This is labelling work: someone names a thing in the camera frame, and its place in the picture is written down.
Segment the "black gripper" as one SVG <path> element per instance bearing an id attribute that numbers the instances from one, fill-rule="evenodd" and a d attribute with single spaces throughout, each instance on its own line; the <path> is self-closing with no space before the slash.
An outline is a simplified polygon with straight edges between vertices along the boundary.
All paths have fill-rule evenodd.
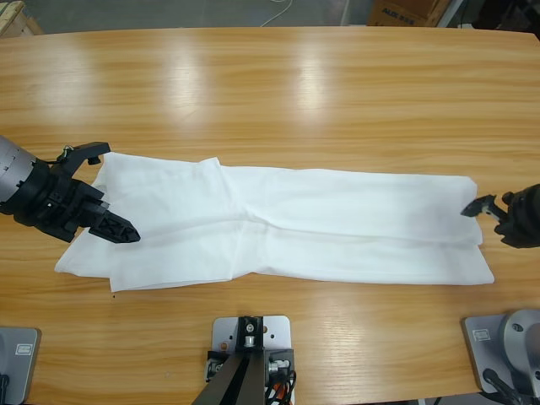
<path id="1" fill-rule="evenodd" d="M 87 183 L 55 172 L 42 160 L 32 165 L 29 177 L 19 181 L 15 193 L 1 202 L 1 213 L 25 226 L 70 242 L 79 228 L 115 244 L 141 240 L 135 227 L 111 213 L 103 193 Z"/>
<path id="2" fill-rule="evenodd" d="M 496 205 L 495 198 L 495 195 L 478 197 L 461 211 L 461 215 L 469 218 L 481 213 L 490 215 L 499 220 L 494 231 L 502 236 L 504 244 L 515 248 L 539 247 L 539 185 L 505 193 L 502 201 L 507 205 L 507 212 Z"/>

